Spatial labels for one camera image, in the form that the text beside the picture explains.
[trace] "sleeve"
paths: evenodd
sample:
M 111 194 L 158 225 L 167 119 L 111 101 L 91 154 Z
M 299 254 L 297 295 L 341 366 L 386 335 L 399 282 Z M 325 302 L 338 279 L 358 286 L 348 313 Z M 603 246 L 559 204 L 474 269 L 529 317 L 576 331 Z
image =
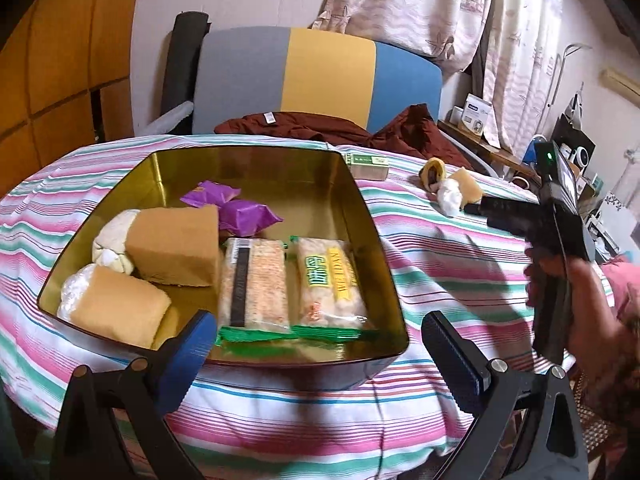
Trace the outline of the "sleeve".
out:
M 598 378 L 590 381 L 584 403 L 605 420 L 628 430 L 640 430 L 640 294 L 620 315 L 631 332 L 628 344 L 621 345 L 616 361 Z

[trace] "purple package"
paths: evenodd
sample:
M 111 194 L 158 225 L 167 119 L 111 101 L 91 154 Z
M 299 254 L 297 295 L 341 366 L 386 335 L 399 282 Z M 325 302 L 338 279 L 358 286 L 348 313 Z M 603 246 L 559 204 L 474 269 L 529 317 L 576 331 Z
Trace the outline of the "purple package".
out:
M 277 222 L 282 222 L 282 218 L 274 215 L 264 204 L 238 199 L 220 207 L 218 227 L 233 236 L 245 237 L 253 236 Z
M 199 183 L 196 189 L 188 192 L 180 200 L 193 207 L 203 207 L 207 204 L 213 204 L 220 207 L 229 202 L 229 200 L 234 199 L 239 194 L 239 189 L 205 180 L 204 182 Z

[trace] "armrest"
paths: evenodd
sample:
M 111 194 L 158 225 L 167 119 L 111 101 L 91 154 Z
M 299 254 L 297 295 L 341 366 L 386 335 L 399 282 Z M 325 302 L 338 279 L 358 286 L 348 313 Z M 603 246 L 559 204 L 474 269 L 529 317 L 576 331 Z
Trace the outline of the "armrest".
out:
M 456 139 L 447 135 L 445 132 L 440 130 L 440 133 L 451 142 L 457 149 L 459 149 L 464 156 L 466 156 L 466 160 L 471 163 L 471 166 L 475 171 L 481 173 L 483 175 L 492 176 L 495 178 L 499 178 L 498 174 L 495 173 L 494 168 L 489 166 L 484 160 L 482 160 L 479 156 L 469 150 L 466 146 L 460 144 Z
M 179 123 L 193 113 L 193 102 L 185 101 L 181 105 L 169 110 L 167 113 L 158 117 L 152 123 L 145 126 L 139 137 L 147 135 L 162 135 L 170 133 Z

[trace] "white box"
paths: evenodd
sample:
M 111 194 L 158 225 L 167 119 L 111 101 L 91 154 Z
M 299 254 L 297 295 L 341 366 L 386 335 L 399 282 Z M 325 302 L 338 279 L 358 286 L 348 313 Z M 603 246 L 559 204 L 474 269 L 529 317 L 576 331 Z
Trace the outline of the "white box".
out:
M 489 113 L 491 113 L 491 103 L 469 94 L 466 97 L 465 108 L 462 110 L 462 118 L 458 127 L 481 137 L 484 125 L 489 118 Z

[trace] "brown paper wrap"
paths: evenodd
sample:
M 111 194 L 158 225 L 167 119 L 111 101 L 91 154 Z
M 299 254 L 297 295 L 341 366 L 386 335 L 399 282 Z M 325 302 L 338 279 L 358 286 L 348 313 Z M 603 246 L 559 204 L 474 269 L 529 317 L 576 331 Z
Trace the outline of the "brown paper wrap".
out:
M 218 285 L 218 208 L 153 208 L 138 213 L 127 254 L 140 276 L 165 285 Z
M 95 266 L 89 287 L 70 319 L 89 332 L 150 348 L 170 303 L 151 283 Z

